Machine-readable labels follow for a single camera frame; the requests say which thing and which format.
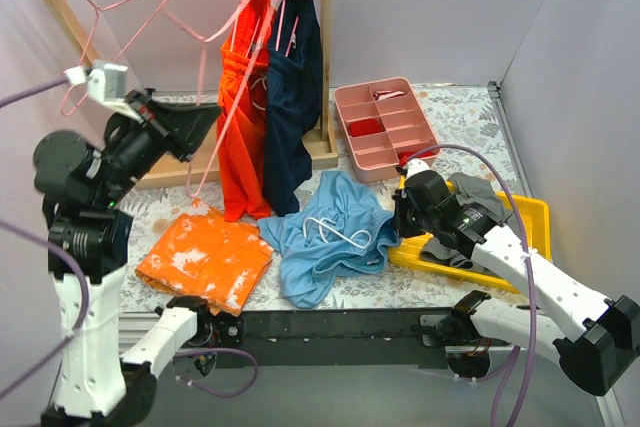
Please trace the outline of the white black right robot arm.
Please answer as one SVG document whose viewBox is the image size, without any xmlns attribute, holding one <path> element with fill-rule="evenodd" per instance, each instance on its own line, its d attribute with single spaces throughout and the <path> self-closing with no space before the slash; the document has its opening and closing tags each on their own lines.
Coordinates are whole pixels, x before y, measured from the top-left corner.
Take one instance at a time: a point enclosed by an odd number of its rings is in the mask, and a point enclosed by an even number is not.
<svg viewBox="0 0 640 427">
<path fill-rule="evenodd" d="M 474 290 L 429 333 L 448 342 L 490 338 L 528 348 L 557 363 L 583 391 L 608 393 L 639 357 L 638 303 L 593 290 L 524 248 L 505 220 L 477 202 L 461 204 L 426 162 L 413 159 L 399 171 L 404 183 L 393 199 L 401 238 L 429 233 L 529 300 L 516 307 Z"/>
</svg>

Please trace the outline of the light blue shorts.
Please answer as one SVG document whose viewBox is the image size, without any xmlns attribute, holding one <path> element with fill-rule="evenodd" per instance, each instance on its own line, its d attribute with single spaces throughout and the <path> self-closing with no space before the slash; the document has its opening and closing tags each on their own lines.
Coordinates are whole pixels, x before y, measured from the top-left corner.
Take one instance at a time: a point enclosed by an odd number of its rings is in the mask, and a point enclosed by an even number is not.
<svg viewBox="0 0 640 427">
<path fill-rule="evenodd" d="M 385 269 L 389 249 L 400 244 L 393 218 L 371 189 L 329 170 L 303 210 L 257 225 L 262 240 L 281 255 L 281 294 L 296 308 L 311 309 L 337 278 Z"/>
</svg>

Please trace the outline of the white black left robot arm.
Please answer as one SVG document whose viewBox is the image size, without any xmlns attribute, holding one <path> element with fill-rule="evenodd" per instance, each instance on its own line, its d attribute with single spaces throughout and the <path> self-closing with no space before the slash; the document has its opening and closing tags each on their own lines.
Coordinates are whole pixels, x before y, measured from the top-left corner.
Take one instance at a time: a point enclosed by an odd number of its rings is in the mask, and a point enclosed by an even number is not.
<svg viewBox="0 0 640 427">
<path fill-rule="evenodd" d="M 41 416 L 44 426 L 133 426 L 149 414 L 157 381 L 185 346 L 212 339 L 206 303 L 175 297 L 127 351 L 119 348 L 120 290 L 133 223 L 120 201 L 165 155 L 191 160 L 220 115 L 214 103 L 159 102 L 126 95 L 96 147 L 71 130 L 45 136 L 33 154 L 42 194 L 48 270 L 59 300 L 66 345 L 59 381 Z"/>
</svg>

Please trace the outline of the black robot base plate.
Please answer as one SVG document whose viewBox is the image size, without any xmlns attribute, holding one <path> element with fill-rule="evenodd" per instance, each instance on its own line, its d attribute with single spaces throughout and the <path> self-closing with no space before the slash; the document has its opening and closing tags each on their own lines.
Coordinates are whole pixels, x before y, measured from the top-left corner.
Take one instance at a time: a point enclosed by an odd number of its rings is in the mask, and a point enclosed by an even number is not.
<svg viewBox="0 0 640 427">
<path fill-rule="evenodd" d="M 484 377 L 509 354 L 503 341 L 443 340 L 447 308 L 248 311 L 209 315 L 194 348 L 234 348 L 261 367 L 404 365 Z"/>
</svg>

